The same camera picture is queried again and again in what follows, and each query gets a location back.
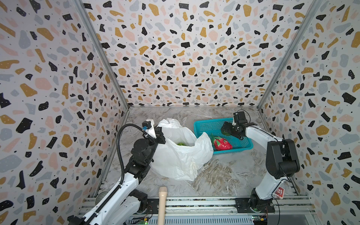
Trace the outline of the dark green avocado fruit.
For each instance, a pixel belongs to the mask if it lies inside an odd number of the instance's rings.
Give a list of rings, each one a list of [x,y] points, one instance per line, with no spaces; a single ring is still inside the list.
[[[221,127],[221,133],[224,136],[231,136],[232,135],[233,125],[230,122],[225,121],[223,126]]]

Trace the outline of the red dragon fruit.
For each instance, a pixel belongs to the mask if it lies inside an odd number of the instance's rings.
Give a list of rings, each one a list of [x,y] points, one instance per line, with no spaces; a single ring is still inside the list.
[[[232,150],[233,146],[223,137],[215,136],[213,134],[210,135],[211,143],[214,148],[214,151],[227,151]]]

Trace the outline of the white plastic bag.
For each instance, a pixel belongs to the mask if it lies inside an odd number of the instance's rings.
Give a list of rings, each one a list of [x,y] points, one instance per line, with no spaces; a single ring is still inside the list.
[[[198,171],[213,156],[211,139],[206,133],[196,137],[189,128],[172,118],[163,119],[158,127],[162,127],[166,143],[157,146],[151,169],[170,179],[193,182]]]

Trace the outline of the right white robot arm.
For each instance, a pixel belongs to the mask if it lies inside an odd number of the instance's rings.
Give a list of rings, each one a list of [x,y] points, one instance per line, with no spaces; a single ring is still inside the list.
[[[233,125],[224,122],[221,132],[236,138],[247,137],[266,150],[267,172],[261,183],[252,190],[247,203],[247,207],[253,212],[265,211],[275,196],[282,197],[276,194],[281,184],[300,170],[295,142],[274,136],[254,123]]]

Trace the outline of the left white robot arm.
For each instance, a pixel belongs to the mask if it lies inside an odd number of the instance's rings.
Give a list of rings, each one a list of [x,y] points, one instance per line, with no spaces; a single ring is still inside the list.
[[[140,130],[142,138],[135,141],[129,162],[124,165],[120,139],[127,127]],[[158,145],[165,142],[162,128],[152,125],[150,121],[144,121],[140,127],[135,124],[122,126],[116,137],[116,151],[121,164],[120,179],[95,207],[83,217],[73,217],[69,224],[122,225],[134,214],[145,212],[148,196],[137,187],[148,174]]]

